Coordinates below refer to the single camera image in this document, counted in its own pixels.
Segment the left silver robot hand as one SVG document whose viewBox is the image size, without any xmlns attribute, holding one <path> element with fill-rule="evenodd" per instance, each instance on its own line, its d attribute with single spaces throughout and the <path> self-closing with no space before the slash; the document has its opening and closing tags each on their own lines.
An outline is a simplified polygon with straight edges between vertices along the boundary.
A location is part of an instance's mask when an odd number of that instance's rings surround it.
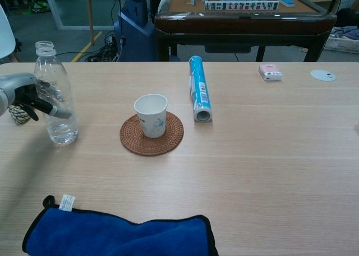
<svg viewBox="0 0 359 256">
<path fill-rule="evenodd" d="M 72 115 L 71 111 L 61 109 L 38 97 L 36 77 L 31 73 L 1 76 L 1 116 L 10 105 L 20 107 L 35 121 L 38 121 L 39 117 L 33 108 L 61 119 L 68 119 Z"/>
</svg>

